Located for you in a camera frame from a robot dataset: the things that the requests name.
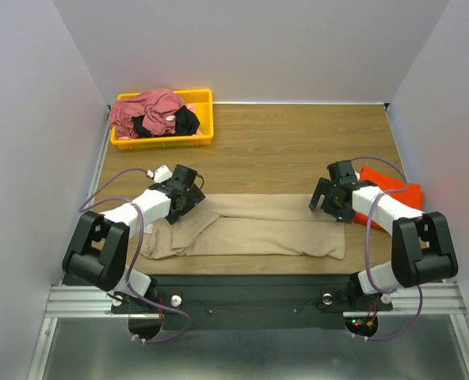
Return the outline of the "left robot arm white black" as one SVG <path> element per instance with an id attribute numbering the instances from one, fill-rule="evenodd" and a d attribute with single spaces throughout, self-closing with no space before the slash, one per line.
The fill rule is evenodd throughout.
<path id="1" fill-rule="evenodd" d="M 177 165 L 170 170 L 163 165 L 155 171 L 137 169 L 153 180 L 153 184 L 134 199 L 120 197 L 123 204 L 110 211 L 92 209 L 102 202 L 88 199 L 79 212 L 78 224 L 63 258 L 62 270 L 69 276 L 106 292 L 130 296 L 130 303 L 141 312 L 152 310 L 157 302 L 156 286 L 148 275 L 126 264 L 128 243 L 139 234 L 143 245 L 145 228 L 165 220 L 173 225 L 205 199 L 196 185 L 200 174 Z"/>

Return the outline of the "yellow plastic bin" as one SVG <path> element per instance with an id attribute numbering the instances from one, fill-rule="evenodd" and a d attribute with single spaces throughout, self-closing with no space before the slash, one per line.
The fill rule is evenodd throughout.
<path id="1" fill-rule="evenodd" d="M 191 104 L 196 106 L 196 114 L 200 120 L 200 130 L 203 133 L 202 135 L 121 140 L 116 137 L 115 127 L 111 127 L 109 125 L 111 127 L 111 144 L 120 150 L 136 150 L 172 146 L 200 146 L 210 144 L 214 136 L 212 91 L 210 89 L 188 89 L 176 90 L 174 92 L 185 100 L 186 105 Z M 134 97 L 138 94 L 140 93 L 122 93 L 118 96 L 117 100 Z"/>

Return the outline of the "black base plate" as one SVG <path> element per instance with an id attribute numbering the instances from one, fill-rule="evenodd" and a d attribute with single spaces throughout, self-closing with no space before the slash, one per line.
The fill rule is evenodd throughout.
<path id="1" fill-rule="evenodd" d="M 132 296 L 120 294 L 115 314 L 129 314 L 132 333 L 189 330 L 343 329 L 348 312 L 366 316 L 390 311 L 380 296 L 349 293 L 349 275 L 157 275 L 151 297 L 164 306 L 181 298 L 186 315 L 164 311 L 157 318 L 134 318 L 157 309 Z"/>

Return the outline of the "pink t shirt in bin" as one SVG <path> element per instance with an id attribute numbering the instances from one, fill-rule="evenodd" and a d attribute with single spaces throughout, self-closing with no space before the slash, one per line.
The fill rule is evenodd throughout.
<path id="1" fill-rule="evenodd" d="M 142 116 L 142 127 L 152 136 L 173 135 L 175 114 L 185 100 L 170 89 L 152 89 L 134 97 L 119 99 L 109 113 L 109 125 L 116 127 L 118 139 L 137 139 L 133 118 Z"/>

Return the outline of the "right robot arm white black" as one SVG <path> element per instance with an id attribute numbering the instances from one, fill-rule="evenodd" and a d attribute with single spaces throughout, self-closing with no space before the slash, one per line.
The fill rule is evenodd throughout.
<path id="1" fill-rule="evenodd" d="M 377 224 L 391 236 L 391 258 L 349 277 L 347 303 L 355 309 L 370 304 L 374 295 L 390 294 L 457 276 L 459 265 L 448 220 L 440 212 L 425 213 L 394 198 L 396 190 L 383 190 L 361 180 L 350 160 L 328 165 L 329 176 L 320 178 L 309 208 L 321 208 L 338 222 L 351 223 L 357 214 L 367 227 Z"/>

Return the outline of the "aluminium frame rail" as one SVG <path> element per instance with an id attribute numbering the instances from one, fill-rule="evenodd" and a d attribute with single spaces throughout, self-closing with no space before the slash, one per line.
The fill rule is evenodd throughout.
<path id="1" fill-rule="evenodd" d="M 114 317 L 109 296 L 95 287 L 62 284 L 51 287 L 27 378 L 45 378 L 59 320 Z"/>

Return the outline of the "beige t shirt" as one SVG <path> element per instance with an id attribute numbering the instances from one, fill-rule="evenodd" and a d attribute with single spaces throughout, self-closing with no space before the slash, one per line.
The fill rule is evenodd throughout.
<path id="1" fill-rule="evenodd" d="M 345 256 L 345 228 L 306 194 L 210 194 L 174 224 L 144 234 L 147 259 L 284 255 Z"/>

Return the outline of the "black t shirt in bin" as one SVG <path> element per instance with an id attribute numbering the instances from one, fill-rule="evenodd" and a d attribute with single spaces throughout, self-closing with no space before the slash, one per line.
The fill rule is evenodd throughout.
<path id="1" fill-rule="evenodd" d="M 165 133 L 161 135 L 157 135 L 156 133 L 146 129 L 143 126 L 143 119 L 144 116 L 132 118 L 135 132 L 140 139 L 202 135 L 200 130 L 200 121 L 197 118 L 196 113 L 191 111 L 187 106 L 181 107 L 173 115 L 175 127 L 165 129 Z"/>

